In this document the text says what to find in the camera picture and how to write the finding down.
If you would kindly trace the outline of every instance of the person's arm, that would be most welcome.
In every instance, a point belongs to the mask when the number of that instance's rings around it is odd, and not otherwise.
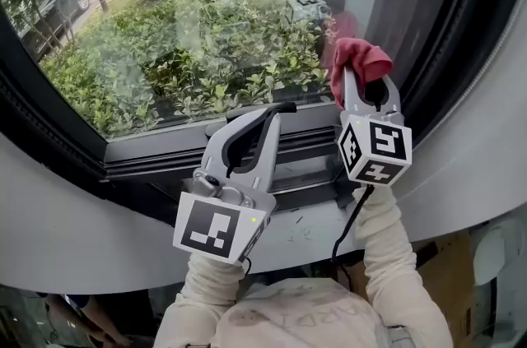
[[[234,305],[241,266],[216,262],[193,254],[184,287],[166,310],[155,347],[206,345],[216,333],[220,317]]]
[[[90,296],[87,304],[80,309],[87,318],[89,318],[94,324],[110,335],[118,345],[130,345],[131,341],[127,337],[121,335],[121,332],[119,332],[117,327],[115,327],[106,311],[104,311],[99,303],[97,303],[95,297]]]
[[[353,193],[358,201],[365,189]],[[390,188],[376,188],[357,217],[365,240],[366,292],[385,326],[405,326],[417,348],[451,348],[445,317],[422,286],[416,255]]]
[[[93,336],[95,339],[101,342],[110,342],[106,338],[105,333],[98,327],[93,326],[93,323],[88,322],[79,316],[75,310],[69,305],[66,300],[58,294],[48,294],[45,296],[46,304],[54,311],[57,312],[66,321],[78,327],[82,332],[89,336]]]

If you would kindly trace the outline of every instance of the cardboard box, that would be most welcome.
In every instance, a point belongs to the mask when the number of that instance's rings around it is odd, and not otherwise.
[[[422,284],[445,315],[454,347],[470,347],[473,337],[474,274],[469,234],[460,232],[445,235],[413,246]],[[352,278],[353,291],[368,299],[364,262],[346,269]],[[347,287],[346,277],[341,271],[338,272],[338,281]]]

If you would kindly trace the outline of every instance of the black cable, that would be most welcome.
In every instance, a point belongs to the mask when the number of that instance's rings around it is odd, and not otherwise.
[[[245,258],[247,262],[249,262],[249,267],[247,268],[247,271],[245,271],[245,276],[249,275],[250,268],[253,266],[253,263],[250,261],[249,258]]]
[[[355,222],[355,219],[358,217],[359,212],[362,209],[362,206],[364,205],[364,203],[366,203],[366,200],[368,200],[368,197],[370,197],[370,195],[373,193],[374,190],[375,190],[375,187],[373,187],[371,184],[368,184],[366,186],[366,191],[364,192],[364,194],[362,194],[361,200],[359,200],[358,204],[355,206],[355,209],[352,212],[352,215],[347,220],[347,224],[344,227],[344,231],[342,235],[337,239],[337,241],[335,241],[335,244],[333,246],[333,251],[331,253],[331,263],[335,263],[340,266],[340,268],[344,272],[344,275],[346,275],[347,277],[347,283],[348,283],[350,291],[352,291],[352,288],[353,288],[352,278],[349,276],[349,273],[347,273],[346,268],[340,262],[337,261],[338,246],[346,238],[346,235],[349,232],[349,230],[352,228],[353,222]]]

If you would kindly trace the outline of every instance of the hedge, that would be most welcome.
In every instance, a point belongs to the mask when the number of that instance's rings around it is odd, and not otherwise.
[[[92,22],[41,68],[104,137],[274,100],[326,99],[320,29],[286,0],[160,0]]]

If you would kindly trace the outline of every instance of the fiducial marker cube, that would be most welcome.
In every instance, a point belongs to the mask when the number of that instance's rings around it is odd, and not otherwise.
[[[412,164],[412,129],[350,114],[338,149],[351,181],[391,186]]]

